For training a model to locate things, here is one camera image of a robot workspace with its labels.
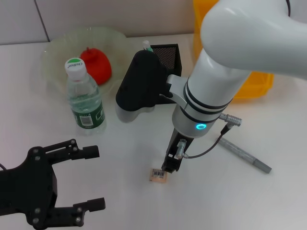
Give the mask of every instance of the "water bottle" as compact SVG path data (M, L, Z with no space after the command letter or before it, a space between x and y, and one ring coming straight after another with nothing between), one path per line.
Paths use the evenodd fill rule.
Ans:
M78 126L94 129L105 125L105 113L101 94L95 80L86 71L80 58L71 58L65 63L67 99Z

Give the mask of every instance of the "pen holder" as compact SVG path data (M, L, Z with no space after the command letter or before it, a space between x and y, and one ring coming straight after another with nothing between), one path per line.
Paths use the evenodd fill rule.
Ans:
M158 55L163 65L167 67L167 74L181 76L181 60L178 44L151 45L153 52ZM160 96L158 104L173 104L174 102Z

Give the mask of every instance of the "blue ring light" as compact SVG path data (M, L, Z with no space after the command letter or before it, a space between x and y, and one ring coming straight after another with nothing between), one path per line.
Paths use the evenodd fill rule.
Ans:
M196 128L197 128L198 130L205 129L206 127L207 127L206 124L198 124L198 125L196 125Z

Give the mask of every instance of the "yellow box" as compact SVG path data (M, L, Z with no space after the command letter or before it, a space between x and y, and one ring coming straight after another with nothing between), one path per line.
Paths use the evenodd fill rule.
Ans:
M206 13L218 0L193 0L195 11L195 28L193 38L194 56L197 60L202 50L200 28ZM274 75L271 73L252 72L241 89L235 95L236 99L258 98L264 96L272 88Z

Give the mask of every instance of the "white table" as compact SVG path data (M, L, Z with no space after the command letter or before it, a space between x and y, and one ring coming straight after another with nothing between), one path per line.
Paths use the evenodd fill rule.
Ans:
M192 35L147 38L178 43L182 75L193 68ZM144 38L130 38L136 50ZM20 165L33 146L76 138L79 147L98 145L100 158L54 165L57 207L104 197L106 209L86 213L85 230L300 230L307 228L307 81L276 76L259 99L231 103L226 113L243 118L225 138L273 168L270 174L217 146L199 159L184 160L168 183L149 182L160 168L173 125L174 105L159 105L130 124L115 113L114 89L104 97L107 128L82 136L65 100L46 91L39 58L47 43L0 46L0 162ZM218 121L187 154L203 152L225 125ZM32 230L24 214L0 217L1 230Z

